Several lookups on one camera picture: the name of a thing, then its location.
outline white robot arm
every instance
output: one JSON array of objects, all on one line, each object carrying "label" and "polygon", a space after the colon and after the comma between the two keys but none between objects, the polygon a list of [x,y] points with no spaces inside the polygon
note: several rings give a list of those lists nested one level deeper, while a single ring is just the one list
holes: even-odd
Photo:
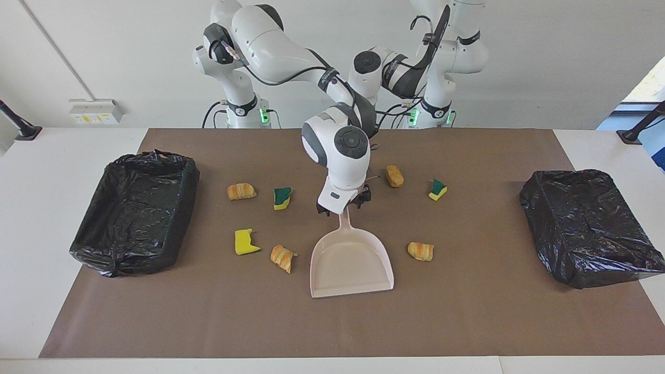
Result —
[{"label": "white robot arm", "polygon": [[[411,0],[419,18],[429,20],[432,32],[425,34],[413,59],[382,47],[356,56],[349,82],[359,93],[376,103],[380,83],[400,98],[419,100],[417,123],[404,128],[441,126],[450,108],[455,82],[449,73],[478,73],[487,64],[487,48],[480,40],[478,21],[486,0]],[[379,59],[381,68],[368,72],[359,61]]]},{"label": "white robot arm", "polygon": [[194,52],[194,63],[223,85],[235,117],[231,124],[251,126],[259,118],[257,97],[249,77],[236,71],[240,67],[266,85],[315,83],[336,102],[303,125],[307,154],[329,170],[318,199],[319,212],[341,214],[350,202],[368,201],[364,185],[368,139],[378,130],[374,106],[318,54],[292,42],[271,6],[243,7],[235,0],[220,0],[211,21],[203,33],[204,46]]},{"label": "white robot arm", "polygon": [[[420,14],[416,20],[436,22],[432,33],[425,34],[416,57],[374,47],[356,56],[346,82],[318,54],[284,34],[282,20],[270,5],[242,6],[236,0],[218,0],[211,25],[203,32],[204,46],[194,51],[194,63],[222,84],[232,127],[259,127],[262,122],[260,98],[240,68],[266,85],[315,83],[336,102],[305,122],[302,141],[307,154],[329,170],[318,199],[319,212],[341,214],[349,203],[360,206],[371,199],[364,181],[370,160],[368,139],[378,131],[374,105],[379,88],[414,100],[425,90],[417,110],[427,115],[419,117],[418,127],[445,121],[455,90],[448,73],[476,73],[487,61],[476,23],[484,3],[411,0]],[[444,38],[447,27],[454,30],[454,40]]]}]

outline black garbage bag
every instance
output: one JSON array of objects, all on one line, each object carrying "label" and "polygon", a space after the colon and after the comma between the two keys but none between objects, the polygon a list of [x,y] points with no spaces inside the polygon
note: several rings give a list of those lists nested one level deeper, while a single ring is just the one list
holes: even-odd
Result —
[{"label": "black garbage bag", "polygon": [[665,272],[607,173],[535,172],[519,198],[538,257],[557,281],[581,289]]},{"label": "black garbage bag", "polygon": [[173,265],[192,217],[199,170],[179,154],[128,154],[110,163],[69,253],[105,277]]}]

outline pink dustpan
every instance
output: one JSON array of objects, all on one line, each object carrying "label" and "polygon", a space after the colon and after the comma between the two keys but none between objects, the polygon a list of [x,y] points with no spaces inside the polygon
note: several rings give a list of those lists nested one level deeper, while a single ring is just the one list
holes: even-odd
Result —
[{"label": "pink dustpan", "polygon": [[321,238],[312,252],[312,297],[386,291],[394,283],[386,247],[370,232],[353,228],[344,209],[339,229]]}]

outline white table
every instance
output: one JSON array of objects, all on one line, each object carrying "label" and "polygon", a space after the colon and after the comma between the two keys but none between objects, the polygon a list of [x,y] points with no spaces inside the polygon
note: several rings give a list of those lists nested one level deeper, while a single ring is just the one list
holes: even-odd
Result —
[{"label": "white table", "polygon": [[[69,248],[104,167],[145,129],[46,128],[0,158],[0,373],[665,373],[650,357],[37,359],[78,273]],[[556,130],[577,170],[608,172],[656,248],[665,249],[665,176],[613,132]],[[665,276],[641,281],[665,321]]]}]

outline yellow-green sponge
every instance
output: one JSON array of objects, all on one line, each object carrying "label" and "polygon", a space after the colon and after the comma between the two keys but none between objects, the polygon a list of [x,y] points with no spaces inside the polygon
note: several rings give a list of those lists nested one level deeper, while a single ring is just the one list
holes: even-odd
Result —
[{"label": "yellow-green sponge", "polygon": [[237,230],[235,232],[235,254],[250,254],[256,252],[261,248],[251,245],[251,228],[245,230]]},{"label": "yellow-green sponge", "polygon": [[435,179],[434,185],[432,186],[432,191],[430,192],[430,198],[434,201],[439,201],[441,196],[443,196],[447,191],[448,186]]},{"label": "yellow-green sponge", "polygon": [[275,210],[284,210],[289,206],[292,191],[291,187],[275,189]]}]

